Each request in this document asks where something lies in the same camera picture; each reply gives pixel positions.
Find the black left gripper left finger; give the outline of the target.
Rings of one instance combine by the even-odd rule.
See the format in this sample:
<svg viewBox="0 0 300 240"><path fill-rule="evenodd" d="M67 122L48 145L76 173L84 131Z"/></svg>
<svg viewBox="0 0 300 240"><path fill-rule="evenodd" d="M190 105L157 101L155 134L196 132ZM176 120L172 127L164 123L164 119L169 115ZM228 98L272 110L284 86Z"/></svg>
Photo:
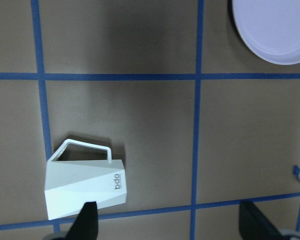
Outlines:
<svg viewBox="0 0 300 240"><path fill-rule="evenodd" d="M86 202L73 225L67 232L66 240L96 240L99 233L97 203Z"/></svg>

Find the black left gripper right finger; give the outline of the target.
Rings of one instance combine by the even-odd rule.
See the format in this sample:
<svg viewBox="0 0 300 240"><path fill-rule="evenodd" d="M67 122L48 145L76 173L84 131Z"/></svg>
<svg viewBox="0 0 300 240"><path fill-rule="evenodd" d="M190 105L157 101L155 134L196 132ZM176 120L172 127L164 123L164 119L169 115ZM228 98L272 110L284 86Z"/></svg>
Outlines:
<svg viewBox="0 0 300 240"><path fill-rule="evenodd" d="M239 233L243 240L289 240L283 236L252 201L239 204Z"/></svg>

